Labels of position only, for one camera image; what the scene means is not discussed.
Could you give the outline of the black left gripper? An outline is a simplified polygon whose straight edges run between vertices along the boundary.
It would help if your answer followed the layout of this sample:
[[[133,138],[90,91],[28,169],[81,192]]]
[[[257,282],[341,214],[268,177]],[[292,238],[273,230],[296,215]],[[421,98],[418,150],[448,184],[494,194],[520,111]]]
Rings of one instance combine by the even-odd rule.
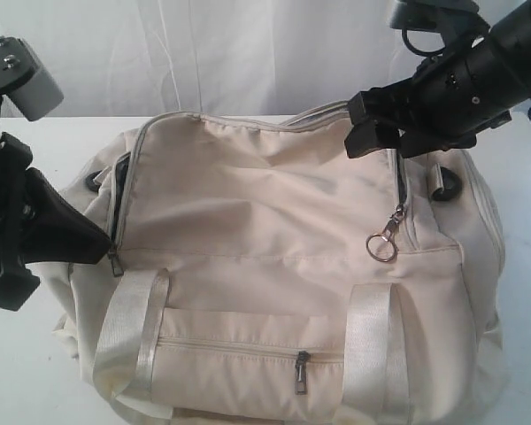
[[[13,312],[39,286],[25,263],[95,264],[109,250],[109,236],[100,227],[38,169],[27,169],[32,160],[27,145],[6,132],[0,135],[0,309]]]

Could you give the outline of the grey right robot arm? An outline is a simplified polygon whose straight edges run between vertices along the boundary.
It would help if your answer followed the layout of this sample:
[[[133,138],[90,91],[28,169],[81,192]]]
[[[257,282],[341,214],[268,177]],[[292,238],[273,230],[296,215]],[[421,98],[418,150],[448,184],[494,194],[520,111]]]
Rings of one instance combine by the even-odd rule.
[[[421,56],[414,75],[348,103],[349,158],[470,149],[476,136],[531,100],[531,1],[490,26],[473,1],[394,1],[389,26]]]

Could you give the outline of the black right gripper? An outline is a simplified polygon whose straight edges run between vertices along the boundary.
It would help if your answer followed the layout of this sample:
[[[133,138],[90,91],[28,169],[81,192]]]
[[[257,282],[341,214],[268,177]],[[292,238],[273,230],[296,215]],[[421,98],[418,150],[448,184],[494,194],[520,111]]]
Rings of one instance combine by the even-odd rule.
[[[353,125],[344,140],[348,158],[396,149],[400,138],[403,155],[474,147],[481,131],[511,120],[510,107],[500,96],[507,77],[491,43],[483,40],[419,81],[359,91],[347,103]],[[401,137],[393,126],[415,128]]]

